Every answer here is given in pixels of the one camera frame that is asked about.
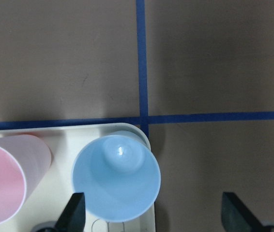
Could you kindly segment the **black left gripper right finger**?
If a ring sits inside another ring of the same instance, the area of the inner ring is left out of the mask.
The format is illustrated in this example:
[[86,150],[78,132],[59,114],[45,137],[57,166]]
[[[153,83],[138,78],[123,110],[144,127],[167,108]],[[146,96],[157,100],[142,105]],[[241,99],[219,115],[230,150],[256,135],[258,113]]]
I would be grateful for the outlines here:
[[264,226],[233,192],[223,192],[221,223],[226,232],[264,232]]

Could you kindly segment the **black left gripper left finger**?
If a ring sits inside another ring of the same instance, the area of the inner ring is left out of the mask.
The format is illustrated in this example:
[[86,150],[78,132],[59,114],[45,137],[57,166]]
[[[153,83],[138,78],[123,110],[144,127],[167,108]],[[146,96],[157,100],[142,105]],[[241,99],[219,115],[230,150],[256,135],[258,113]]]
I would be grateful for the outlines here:
[[85,222],[85,195],[73,193],[54,227],[57,232],[83,232]]

